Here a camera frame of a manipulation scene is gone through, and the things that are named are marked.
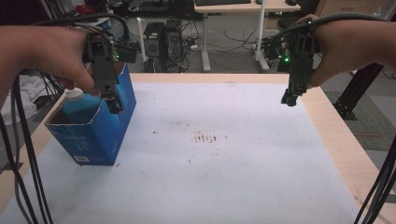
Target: blue cardboard box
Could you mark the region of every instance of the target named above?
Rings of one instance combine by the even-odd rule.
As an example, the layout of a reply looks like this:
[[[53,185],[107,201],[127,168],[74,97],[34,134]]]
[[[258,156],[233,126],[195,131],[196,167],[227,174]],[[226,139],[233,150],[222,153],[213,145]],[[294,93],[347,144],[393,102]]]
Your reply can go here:
[[[79,165],[113,165],[119,153],[136,99],[127,65],[116,67],[120,70],[117,91],[123,111],[110,114],[103,101],[89,123],[68,124],[62,112],[63,101],[45,122],[48,130]]]

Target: wire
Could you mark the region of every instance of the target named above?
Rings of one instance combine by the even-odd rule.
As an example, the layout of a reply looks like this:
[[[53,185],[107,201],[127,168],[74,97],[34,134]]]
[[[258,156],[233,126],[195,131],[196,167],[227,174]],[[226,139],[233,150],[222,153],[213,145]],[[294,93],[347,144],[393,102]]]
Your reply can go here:
[[[88,30],[90,32],[94,32],[95,34],[101,36],[107,43],[109,43],[110,45],[113,45],[113,43],[109,40],[109,38],[113,38],[112,36],[108,36],[108,35],[103,34],[102,32],[98,32],[95,29],[91,28],[91,26],[81,25],[79,27],[81,27],[85,30]]]
[[[245,63],[245,66],[244,66],[244,67],[238,66],[239,69],[233,69],[233,68],[231,68],[231,67],[229,67],[229,66],[224,65],[224,64],[226,64],[226,63],[228,63],[228,62],[230,62],[230,61],[232,61],[232,60],[237,60],[237,59],[238,59],[238,58],[232,57],[232,58],[226,60],[226,61],[223,62],[223,63],[218,63],[218,62],[216,62],[215,60],[213,60],[213,63],[214,63],[215,65],[222,66],[222,67],[224,67],[224,68],[227,68],[227,69],[232,70],[232,72],[229,72],[229,73],[237,73],[237,72],[240,72],[240,71],[242,71],[242,70],[244,70],[244,69],[246,69],[246,68],[248,67],[248,61],[247,61],[247,60],[245,60],[245,59],[243,59],[243,58],[239,58],[239,60],[242,60],[242,61]]]
[[[47,204],[47,199],[46,199],[43,185],[41,182],[40,173],[38,171],[38,165],[37,165],[37,160],[35,158],[35,150],[33,147],[32,138],[30,136],[29,127],[27,125],[26,116],[24,114],[23,105],[21,102],[21,90],[20,90],[19,76],[17,76],[16,79],[14,80],[12,90],[14,91],[16,99],[17,99],[17,108],[18,108],[18,112],[19,112],[20,118],[21,118],[21,127],[22,127],[23,137],[25,140],[25,145],[26,145],[28,158],[29,158],[29,162],[30,162],[30,166],[31,166],[32,176],[33,176],[33,180],[35,183],[35,192],[37,195],[38,205],[40,207],[40,211],[41,211],[41,215],[44,219],[44,223],[48,223],[47,222],[47,218],[48,218],[49,223],[52,224],[53,222],[52,222],[52,218],[50,215],[50,210],[49,210],[49,207]]]
[[[174,58],[173,53],[171,52],[171,47],[172,47],[171,45],[168,46],[168,55],[169,55],[169,57],[172,59],[172,61],[175,63],[175,65],[177,66],[176,71],[178,71],[178,62],[177,62],[177,59]]]
[[[355,219],[355,224],[359,223],[361,219],[361,215],[367,204],[370,202],[373,194],[375,196],[372,199],[369,211],[366,214],[362,223],[373,223],[375,218],[377,217],[379,211],[381,210],[386,198],[388,197],[391,188],[395,183],[396,172],[394,170],[394,163],[396,160],[396,136],[393,139],[393,143],[390,147],[387,157],[384,160],[384,164],[382,165],[378,176],[370,189],[366,199],[364,200],[361,210]]]
[[[244,43],[242,43],[241,46],[235,47],[235,48],[233,48],[233,49],[216,50],[216,51],[217,51],[217,52],[221,52],[221,53],[225,53],[225,52],[229,52],[229,51],[232,51],[232,50],[235,50],[235,49],[240,49],[240,48],[242,48],[242,47],[247,43],[247,41],[248,41],[248,40],[250,39],[250,37],[254,34],[254,32],[255,32],[255,31],[253,31],[253,32],[247,37],[247,39],[244,41]]]
[[[208,46],[215,46],[218,47],[219,49],[230,49],[230,48],[240,48],[240,46],[236,47],[236,46],[231,46],[231,47],[223,47],[220,45],[215,45],[215,44],[207,44]]]
[[[110,36],[114,36],[113,34],[111,34],[108,30],[106,30],[105,28],[99,27],[99,26],[95,26],[95,25],[91,25],[88,23],[83,23],[83,22],[75,22],[74,23],[76,26],[79,27],[83,27],[83,28],[91,28],[93,29],[97,34],[101,34],[102,32],[105,33],[108,37]]]
[[[64,93],[64,89],[65,89],[64,85],[62,83],[55,82],[52,76],[48,73],[40,72],[40,75],[44,79],[47,95],[53,95],[55,97],[55,101],[58,100],[59,97],[61,97],[61,95]]]
[[[157,73],[157,71],[155,71],[155,62],[154,62],[154,59],[152,60],[152,69],[154,70],[154,73]]]
[[[17,118],[16,118],[16,112],[15,112],[15,93],[14,93],[14,91],[11,91],[11,120],[12,120],[12,130],[14,132],[14,137],[15,137],[15,164],[16,164],[17,168],[19,168],[20,167],[21,146],[20,146],[20,135],[18,133]],[[30,218],[26,214],[26,211],[21,203],[20,188],[19,188],[19,184],[18,184],[18,178],[16,176],[14,179],[14,190],[15,190],[15,198],[17,200],[18,207],[20,208],[22,215],[25,218],[26,222],[28,224],[31,224],[32,220],[30,220]]]
[[[245,42],[245,43],[247,43],[247,44],[254,44],[254,43],[255,43],[254,41],[248,41],[248,42],[247,42],[247,41],[245,40],[245,38],[242,39],[242,40],[240,40],[240,39],[235,39],[235,38],[229,37],[229,36],[227,36],[226,31],[223,31],[223,33],[224,33],[225,37],[227,37],[227,38],[229,38],[229,39],[231,39],[231,40],[234,40],[234,41]]]
[[[336,14],[320,17],[320,18],[318,18],[316,20],[311,21],[309,24],[308,23],[295,24],[294,26],[291,26],[290,28],[279,32],[271,40],[270,54],[271,53],[275,53],[276,42],[278,41],[278,39],[281,36],[283,36],[283,35],[285,35],[287,33],[295,32],[295,31],[298,31],[300,29],[307,29],[309,26],[311,26],[314,29],[316,26],[319,26],[321,24],[324,24],[324,23],[327,23],[327,22],[331,22],[331,21],[340,21],[340,20],[385,21],[382,18],[378,18],[378,17],[375,17],[375,16],[370,16],[370,15],[366,15],[366,14],[362,14],[362,13],[345,12],[345,13],[336,13]]]
[[[55,17],[55,14],[54,14],[54,11],[53,11],[53,10],[54,10],[53,5],[50,4],[48,0],[44,0],[44,1],[46,2],[47,9],[49,10],[50,17],[51,17],[51,18],[56,18],[56,17]]]
[[[303,42],[303,50],[305,50],[305,41],[306,41],[306,36],[304,36],[304,42]],[[305,66],[302,66],[303,71],[302,73],[305,74]]]
[[[64,9],[64,4],[62,3],[62,1],[59,1],[59,5],[61,6],[61,9],[64,12],[64,14],[66,14],[66,10]]]
[[[200,38],[200,36],[199,36],[199,31],[198,31],[198,29],[197,29],[197,24],[196,24],[195,21],[194,21],[194,27],[195,27],[195,31],[197,32],[197,36],[196,36],[195,38]]]
[[[192,23],[190,23],[191,20],[187,21],[187,24],[184,25],[184,28],[181,30],[181,33],[183,33],[183,31]]]
[[[177,65],[177,71],[178,71],[178,68],[179,68],[179,67],[180,67],[180,68],[184,68],[184,69],[187,69],[187,68],[188,68],[188,67],[185,67],[185,66],[181,65],[181,64],[178,62],[177,58],[175,58],[175,56],[174,56],[173,54],[169,54],[169,57],[172,59],[172,61],[175,63],[175,65]]]
[[[181,71],[181,73],[187,72],[187,70],[189,70],[189,68],[190,68],[190,61],[189,61],[189,59],[187,58],[186,53],[184,53],[184,59],[185,59],[186,62],[187,62],[187,66],[184,68],[184,70]]]
[[[384,72],[384,70],[381,70],[381,72],[384,74],[385,77],[389,78],[389,79],[396,79],[396,76],[392,74],[390,74],[390,77]]]
[[[64,18],[64,19],[57,19],[57,20],[52,20],[52,21],[40,21],[36,22],[33,25],[71,25],[73,23],[79,22],[79,21],[87,21],[87,20],[92,20],[92,19],[101,19],[101,18],[114,18],[118,20],[122,27],[123,27],[123,35],[122,37],[124,39],[129,39],[129,29],[128,25],[126,24],[126,21],[123,20],[121,17],[111,14],[111,13],[98,13],[98,14],[92,14],[92,15],[85,15],[85,16],[78,16],[78,17],[73,17],[73,18]]]
[[[15,164],[14,159],[12,158],[11,145],[9,143],[9,138],[8,138],[8,133],[7,133],[7,129],[6,129],[6,124],[4,123],[3,116],[1,114],[0,114],[0,129],[1,129],[1,134],[3,136],[4,144],[5,144],[5,147],[6,147],[6,153],[7,153],[9,166],[11,167],[11,170],[14,173],[15,178],[17,178],[17,180],[18,180],[18,182],[19,182],[19,184],[21,186],[21,193],[22,193],[23,198],[24,198],[24,200],[26,202],[26,206],[27,206],[27,209],[29,211],[30,217],[32,218],[33,223],[36,224],[38,222],[37,222],[37,218],[35,217],[35,211],[33,210],[33,206],[32,206],[32,203],[30,202],[29,195],[28,195],[28,193],[26,191],[26,187],[25,187],[25,185],[23,183],[23,179],[21,177],[21,174],[18,171],[18,168],[17,168],[17,165]]]
[[[196,63],[190,62],[190,59],[191,59],[193,56],[195,56],[195,54],[196,54],[199,50],[190,50],[190,49],[186,49],[185,51],[186,51],[186,52],[184,53],[184,55],[185,55],[185,59],[186,59],[186,61],[187,61],[187,63],[188,63],[188,69],[194,68],[194,67],[201,67],[201,66],[202,66],[201,63],[196,64]]]

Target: black cable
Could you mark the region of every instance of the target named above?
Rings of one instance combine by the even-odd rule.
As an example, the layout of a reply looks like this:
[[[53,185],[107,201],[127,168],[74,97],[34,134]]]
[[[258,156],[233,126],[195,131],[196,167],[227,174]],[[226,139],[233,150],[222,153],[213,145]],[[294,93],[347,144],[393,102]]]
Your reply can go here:
[[[371,218],[368,220],[368,223],[373,223],[373,222],[375,221],[376,217],[377,217],[378,214],[379,214],[379,211],[381,211],[382,206],[383,206],[384,203],[385,203],[385,200],[386,200],[387,197],[389,196],[390,191],[392,190],[392,187],[393,187],[394,184],[395,184],[395,181],[396,181],[396,172],[393,171],[393,174],[391,175],[391,177],[390,177],[390,179],[389,179],[389,182],[388,182],[388,184],[387,184],[387,187],[385,188],[385,190],[384,190],[384,192],[383,192],[383,195],[382,195],[382,197],[381,197],[381,200],[378,202],[378,206],[377,206],[377,208],[374,210],[374,212],[373,212]]]
[[[47,74],[43,73],[43,72],[40,72],[40,74],[44,79],[44,84],[46,86],[47,95],[53,95],[53,96],[57,97],[56,93],[54,93],[52,91],[52,88],[54,88],[54,87],[53,87],[52,83],[50,82],[50,79],[47,77]]]
[[[25,140],[25,145],[26,145],[28,158],[29,158],[29,162],[30,162],[30,166],[31,166],[33,180],[35,183],[35,191],[37,194],[37,200],[38,200],[38,205],[40,207],[41,215],[43,216],[44,223],[48,223],[47,218],[49,219],[49,223],[53,223],[51,215],[50,215],[50,210],[49,210],[49,207],[47,204],[47,199],[46,199],[46,196],[44,193],[43,185],[41,182],[40,173],[38,171],[37,160],[35,158],[35,150],[33,147],[32,138],[30,136],[29,127],[27,125],[26,117],[25,117],[24,110],[23,110],[23,105],[21,102],[21,90],[20,90],[19,76],[17,76],[14,80],[13,91],[15,92],[15,97],[17,99],[17,108],[18,108],[18,112],[20,115],[20,119],[21,119],[21,127],[22,127],[23,137]]]
[[[187,66],[186,66],[186,68],[184,68],[184,70],[181,71],[182,73],[187,72],[187,70],[189,70],[189,68],[190,68],[190,61],[189,61],[189,59],[187,58],[186,53],[184,53],[184,59],[185,59],[186,62],[187,62]]]
[[[231,39],[231,40],[234,40],[234,41],[245,42],[245,43],[247,43],[247,44],[254,44],[254,43],[255,43],[254,41],[247,41],[247,40],[243,40],[243,39],[240,40],[240,39],[232,38],[232,37],[230,37],[230,36],[227,35],[226,31],[224,31],[223,33],[224,33],[225,37],[227,37],[227,38],[229,38],[229,39]]]
[[[242,43],[241,46],[235,47],[235,48],[233,48],[233,49],[227,49],[227,50],[216,50],[216,52],[225,53],[225,52],[229,52],[229,51],[232,51],[232,50],[235,50],[235,49],[240,49],[240,48],[242,48],[242,47],[247,43],[247,41],[250,39],[250,37],[254,34],[254,32],[255,32],[255,31],[253,31],[253,32],[247,37],[247,39],[244,41],[244,43]]]
[[[359,211],[358,215],[356,216],[356,219],[355,219],[355,222],[354,222],[355,224],[359,223],[359,220],[361,219],[361,215],[363,214],[363,211],[366,208],[367,204],[370,202],[370,199],[372,198],[373,194],[375,192],[384,192],[384,190],[383,189],[382,190],[379,189],[378,186],[379,186],[380,182],[383,182],[384,178],[389,176],[389,168],[393,169],[395,160],[396,160],[396,136],[395,136],[395,138],[393,140],[392,146],[390,147],[388,155],[385,158],[384,163],[383,163],[383,165],[382,165],[382,167],[381,167],[381,169],[380,169],[380,171],[378,173],[378,176],[377,176],[372,188],[370,189],[366,199],[364,200],[364,202],[363,202],[363,204],[361,206],[361,210]],[[374,216],[374,213],[376,213],[376,212],[379,213],[379,210],[382,208],[382,204],[383,204],[383,203],[381,204],[379,201],[380,200],[378,200],[377,198],[373,198],[372,199],[371,205],[375,206],[376,208],[369,209],[369,212],[366,214],[367,218],[364,219],[364,220],[367,221],[370,217],[376,217],[376,216]]]
[[[49,10],[50,16],[51,16],[52,18],[55,18],[55,15],[54,15],[54,12],[53,12],[53,8],[52,8],[51,4],[49,3],[48,0],[44,0],[44,1],[46,2],[47,9]]]
[[[129,29],[128,29],[128,25],[126,24],[126,21],[123,18],[121,18],[115,14],[110,14],[110,13],[98,13],[98,14],[78,16],[78,17],[73,17],[73,18],[57,19],[57,20],[52,20],[52,21],[40,21],[40,22],[33,23],[32,25],[72,25],[73,23],[79,22],[79,21],[88,21],[88,20],[92,20],[92,19],[101,19],[101,18],[113,18],[113,19],[118,20],[123,27],[122,37],[124,39],[130,39]]]
[[[384,70],[381,70],[381,72],[384,74],[385,77],[389,79],[396,79],[396,77],[393,75],[393,73],[390,75],[390,77],[384,72]]]
[[[165,66],[165,69],[164,69],[165,73],[172,73],[173,71],[170,70],[171,68],[176,68],[174,73],[177,73],[178,66],[176,64],[174,64],[174,63],[168,64],[168,65]]]
[[[198,39],[198,38],[200,38],[200,36],[199,36],[198,29],[197,29],[196,21],[194,21],[194,27],[195,27],[195,31],[197,32],[197,36],[195,37],[195,39]]]
[[[318,19],[312,20],[310,24],[308,24],[308,23],[295,24],[295,25],[291,26],[290,28],[279,32],[271,40],[270,54],[272,52],[275,52],[276,42],[278,41],[278,39],[287,33],[298,31],[300,29],[306,29],[309,26],[311,26],[313,29],[315,29],[316,26],[319,26],[321,24],[331,22],[331,21],[342,21],[342,20],[385,21],[382,18],[378,18],[375,16],[370,16],[370,15],[366,15],[366,14],[362,14],[362,13],[345,12],[345,13],[335,13],[332,15],[320,17]]]
[[[187,24],[184,25],[184,28],[181,30],[181,33],[183,33],[183,31],[191,24],[190,21],[191,21],[191,20],[189,20],[189,21],[187,22]]]
[[[101,27],[95,26],[95,25],[86,24],[83,22],[75,22],[75,23],[73,23],[73,26],[79,26],[81,28],[95,32],[96,34],[101,35],[105,40],[108,40],[109,37],[114,36],[109,31],[107,31],[105,28],[101,28]]]
[[[64,12],[64,14],[66,14],[66,10],[64,9],[64,4],[62,3],[62,0],[59,0],[59,5],[61,5],[61,9]]]
[[[4,123],[3,116],[1,114],[0,114],[0,129],[1,129],[1,134],[3,136],[4,145],[6,147],[6,153],[7,153],[9,166],[11,167],[11,170],[14,173],[15,178],[17,178],[18,183],[20,184],[21,193],[22,193],[23,198],[26,202],[26,206],[29,211],[30,217],[33,220],[33,223],[38,224],[37,218],[35,217],[35,210],[33,210],[32,203],[30,202],[29,195],[28,195],[28,193],[26,191],[26,187],[23,183],[23,179],[21,177],[20,172],[18,171],[17,165],[15,164],[15,161],[14,161],[14,158],[12,155],[12,151],[11,151],[11,144],[9,143],[6,124]]]
[[[21,145],[20,145],[20,135],[18,133],[18,127],[17,127],[14,91],[11,91],[11,121],[12,121],[12,130],[14,132],[14,138],[15,138],[15,164],[19,168],[20,167]],[[25,218],[26,222],[28,224],[31,224],[32,220],[30,220],[30,218],[26,214],[26,211],[25,211],[23,204],[21,202],[20,188],[19,188],[19,183],[18,183],[18,179],[16,176],[14,178],[14,190],[15,190],[15,199],[17,200],[18,207],[20,208],[22,215]]]

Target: table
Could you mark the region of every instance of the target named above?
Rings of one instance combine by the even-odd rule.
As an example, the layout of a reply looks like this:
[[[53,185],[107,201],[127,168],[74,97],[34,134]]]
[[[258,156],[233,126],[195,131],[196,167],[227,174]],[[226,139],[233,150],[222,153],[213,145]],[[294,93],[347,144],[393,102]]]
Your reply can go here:
[[[287,75],[271,74],[131,74],[131,78],[133,83],[275,83],[284,84],[285,87],[289,80]],[[349,193],[356,205],[361,207],[374,183],[377,169],[320,88],[310,90],[301,99]],[[51,135],[41,123],[32,134],[32,139],[35,151],[39,154]],[[24,162],[21,173],[25,174],[29,168],[25,150],[22,151],[21,161]],[[0,186],[0,212],[3,212],[13,195],[11,171],[4,171],[0,175]],[[385,203],[377,223],[396,223],[394,211],[396,204]]]
[[[207,53],[207,45],[206,45],[206,35],[207,35],[207,17],[208,13],[237,13],[237,12],[260,12],[259,22],[258,22],[258,42],[255,49],[255,59],[258,61],[262,67],[262,70],[269,70],[268,64],[265,61],[264,56],[262,55],[261,46],[262,46],[262,32],[265,28],[266,19],[265,16],[268,16],[268,12],[289,12],[300,10],[300,6],[289,6],[285,3],[285,1],[280,0],[263,0],[261,5],[258,5],[254,0],[250,2],[250,4],[236,4],[236,5],[223,5],[223,6],[207,6],[207,7],[198,7],[194,5],[194,9],[197,12],[204,14],[204,33],[203,33],[203,46],[202,46],[202,61],[204,64],[204,72],[210,72],[210,63],[209,56]]]

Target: floor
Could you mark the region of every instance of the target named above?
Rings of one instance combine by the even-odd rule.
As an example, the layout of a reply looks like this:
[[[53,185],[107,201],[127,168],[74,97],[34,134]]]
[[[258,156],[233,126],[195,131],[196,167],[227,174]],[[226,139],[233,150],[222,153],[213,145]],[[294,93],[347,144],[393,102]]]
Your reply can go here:
[[[198,30],[201,30],[201,23],[197,24]],[[253,52],[250,49],[251,44],[249,41],[254,41],[256,33],[253,33],[251,38],[247,40],[247,37],[252,34],[253,31],[209,31],[208,35],[208,49],[209,58],[212,67],[212,73],[261,73],[262,70],[259,65],[253,60]],[[264,35],[274,35],[276,30],[269,30]],[[184,36],[197,37],[198,34],[195,31],[195,27],[189,25],[186,27]],[[198,38],[195,41],[195,47],[191,52],[187,54],[187,61],[181,64],[181,66],[188,66],[186,73],[202,73],[202,59],[199,49],[201,47],[201,40]],[[320,62],[320,57],[315,57],[315,66]],[[139,73],[143,71],[143,63],[141,57],[138,57],[136,63],[129,64],[130,71],[133,73]],[[396,127],[396,79],[389,78],[392,73],[385,68],[384,74],[380,74],[375,82],[371,85],[370,89],[366,92],[371,99],[375,102],[376,106],[382,111],[382,113],[389,119],[389,121]],[[337,77],[334,77],[324,83],[321,88],[324,91],[343,91],[347,86],[348,82],[352,79],[350,73],[343,73]],[[36,128],[39,122],[34,121],[35,118],[29,119],[29,125],[31,132]],[[6,152],[3,147],[3,143],[0,142],[0,174],[2,168],[7,163]],[[379,168],[386,156],[386,152],[366,150],[369,157],[373,160],[375,165]]]

